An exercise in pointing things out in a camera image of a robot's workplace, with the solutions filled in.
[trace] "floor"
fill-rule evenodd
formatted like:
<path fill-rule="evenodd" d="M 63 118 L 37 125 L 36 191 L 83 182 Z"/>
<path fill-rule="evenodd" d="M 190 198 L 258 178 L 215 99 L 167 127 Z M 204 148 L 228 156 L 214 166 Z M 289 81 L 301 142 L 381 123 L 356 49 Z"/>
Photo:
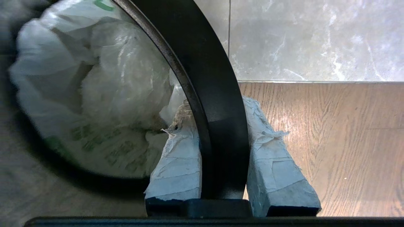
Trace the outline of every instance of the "floor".
<path fill-rule="evenodd" d="M 316 189 L 319 216 L 404 216 L 402 84 L 241 84 Z M 3 99 L 0 223 L 35 216 L 145 216 L 144 182 L 89 179 L 52 155 Z"/>
<path fill-rule="evenodd" d="M 404 1 L 195 0 L 239 81 L 404 81 Z"/>

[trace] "garbage bag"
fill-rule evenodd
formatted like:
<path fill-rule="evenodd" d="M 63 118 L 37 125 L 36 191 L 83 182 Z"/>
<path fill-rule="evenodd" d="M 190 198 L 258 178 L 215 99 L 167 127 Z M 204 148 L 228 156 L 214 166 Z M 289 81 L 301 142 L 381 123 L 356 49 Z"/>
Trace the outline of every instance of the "garbage bag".
<path fill-rule="evenodd" d="M 153 42 L 110 0 L 61 0 L 20 30 L 10 67 L 21 109 L 69 162 L 147 177 L 168 135 L 173 90 Z"/>

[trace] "black metal frame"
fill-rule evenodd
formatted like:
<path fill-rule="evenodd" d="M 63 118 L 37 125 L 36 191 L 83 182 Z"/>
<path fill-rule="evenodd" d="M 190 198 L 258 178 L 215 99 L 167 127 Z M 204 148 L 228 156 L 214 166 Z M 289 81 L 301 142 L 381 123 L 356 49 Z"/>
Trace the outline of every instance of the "black metal frame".
<path fill-rule="evenodd" d="M 200 137 L 202 198 L 244 192 L 250 157 L 244 104 L 233 69 L 193 0 L 113 0 L 148 34 L 175 72 Z"/>
<path fill-rule="evenodd" d="M 25 227 L 112 227 L 112 226 L 273 226 L 273 227 L 402 227 L 401 218 L 262 218 L 262 219 L 112 219 L 36 218 Z"/>

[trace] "gray marble wall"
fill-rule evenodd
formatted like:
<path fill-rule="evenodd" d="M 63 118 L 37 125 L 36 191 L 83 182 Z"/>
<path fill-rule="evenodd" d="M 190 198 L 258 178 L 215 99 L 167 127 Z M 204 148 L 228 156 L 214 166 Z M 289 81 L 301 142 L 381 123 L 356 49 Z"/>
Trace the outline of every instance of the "gray marble wall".
<path fill-rule="evenodd" d="M 195 0 L 241 81 L 404 81 L 404 0 Z"/>

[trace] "wood grain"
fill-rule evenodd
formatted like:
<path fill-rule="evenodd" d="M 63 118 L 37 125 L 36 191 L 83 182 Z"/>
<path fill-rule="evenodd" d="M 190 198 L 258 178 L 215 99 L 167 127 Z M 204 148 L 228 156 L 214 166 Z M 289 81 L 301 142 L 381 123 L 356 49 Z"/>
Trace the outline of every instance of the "wood grain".
<path fill-rule="evenodd" d="M 404 215 L 404 84 L 241 84 L 317 191 L 320 216 Z"/>
<path fill-rule="evenodd" d="M 240 87 L 261 102 L 275 130 L 290 131 L 285 142 L 321 199 L 320 216 L 404 216 L 404 84 Z M 77 185 L 74 172 L 62 174 L 61 162 L 33 146 L 39 138 L 22 130 L 29 123 L 5 97 L 0 226 L 20 227 L 36 216 L 145 216 L 136 185 L 99 193 Z"/>

